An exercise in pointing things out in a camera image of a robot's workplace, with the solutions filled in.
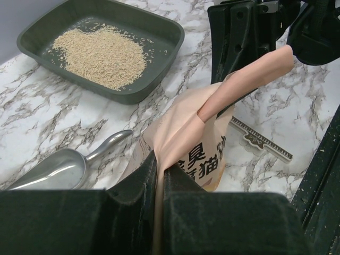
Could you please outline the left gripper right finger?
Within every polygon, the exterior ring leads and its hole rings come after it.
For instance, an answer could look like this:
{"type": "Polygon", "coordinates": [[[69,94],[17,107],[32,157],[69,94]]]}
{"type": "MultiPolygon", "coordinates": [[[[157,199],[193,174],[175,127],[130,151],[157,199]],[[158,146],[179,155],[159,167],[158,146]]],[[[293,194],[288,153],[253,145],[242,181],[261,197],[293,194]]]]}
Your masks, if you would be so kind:
{"type": "Polygon", "coordinates": [[[309,254],[281,194],[207,192],[178,166],[164,176],[164,254],[309,254]]]}

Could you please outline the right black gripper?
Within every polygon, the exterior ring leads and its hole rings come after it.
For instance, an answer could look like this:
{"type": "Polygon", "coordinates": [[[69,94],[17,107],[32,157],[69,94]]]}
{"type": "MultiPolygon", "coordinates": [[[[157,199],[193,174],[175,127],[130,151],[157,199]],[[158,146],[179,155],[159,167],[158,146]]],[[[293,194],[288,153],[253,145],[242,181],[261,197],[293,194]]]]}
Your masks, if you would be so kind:
{"type": "Polygon", "coordinates": [[[211,83],[286,43],[303,64],[339,59],[339,1],[224,1],[208,8],[211,83]]]}

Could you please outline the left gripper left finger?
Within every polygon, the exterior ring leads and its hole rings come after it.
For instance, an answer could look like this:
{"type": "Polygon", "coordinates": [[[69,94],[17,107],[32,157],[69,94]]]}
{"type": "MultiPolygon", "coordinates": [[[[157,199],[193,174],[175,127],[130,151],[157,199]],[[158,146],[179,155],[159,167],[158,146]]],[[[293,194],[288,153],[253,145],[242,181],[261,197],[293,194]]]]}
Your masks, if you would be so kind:
{"type": "Polygon", "coordinates": [[[1,192],[1,254],[150,254],[154,153],[108,190],[1,192]]]}

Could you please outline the silver metal litter scoop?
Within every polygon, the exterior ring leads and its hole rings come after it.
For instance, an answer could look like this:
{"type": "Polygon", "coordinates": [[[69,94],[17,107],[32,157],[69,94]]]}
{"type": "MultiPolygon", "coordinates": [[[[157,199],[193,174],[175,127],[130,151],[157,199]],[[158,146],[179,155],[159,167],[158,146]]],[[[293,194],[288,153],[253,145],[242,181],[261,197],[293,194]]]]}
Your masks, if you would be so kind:
{"type": "Polygon", "coordinates": [[[84,156],[74,149],[66,148],[59,150],[39,162],[6,189],[78,189],[89,176],[90,164],[132,134],[132,130],[123,130],[114,133],[87,156],[84,156]]]}

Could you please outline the orange cat litter bag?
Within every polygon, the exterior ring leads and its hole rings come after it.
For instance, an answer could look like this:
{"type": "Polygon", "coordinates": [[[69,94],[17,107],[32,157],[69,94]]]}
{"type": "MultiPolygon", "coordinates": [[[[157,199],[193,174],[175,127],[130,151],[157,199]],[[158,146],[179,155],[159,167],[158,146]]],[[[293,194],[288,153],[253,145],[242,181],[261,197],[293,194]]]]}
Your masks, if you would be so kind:
{"type": "Polygon", "coordinates": [[[165,171],[179,164],[205,191],[213,192],[226,166],[223,140],[234,103],[246,94],[284,76],[294,66],[285,45],[204,88],[188,89],[140,135],[122,174],[126,178],[153,151],[157,161],[152,253],[162,253],[165,171]]]}

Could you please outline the dark green litter tray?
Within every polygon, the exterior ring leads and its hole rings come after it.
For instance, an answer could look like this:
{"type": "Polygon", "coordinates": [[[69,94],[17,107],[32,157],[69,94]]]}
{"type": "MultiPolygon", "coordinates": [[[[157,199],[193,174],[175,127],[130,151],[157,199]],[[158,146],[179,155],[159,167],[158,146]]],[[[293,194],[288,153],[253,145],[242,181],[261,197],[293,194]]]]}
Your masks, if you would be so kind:
{"type": "Polygon", "coordinates": [[[51,72],[125,105],[160,84],[184,41],[175,21],[117,1],[64,1],[17,38],[51,72]]]}

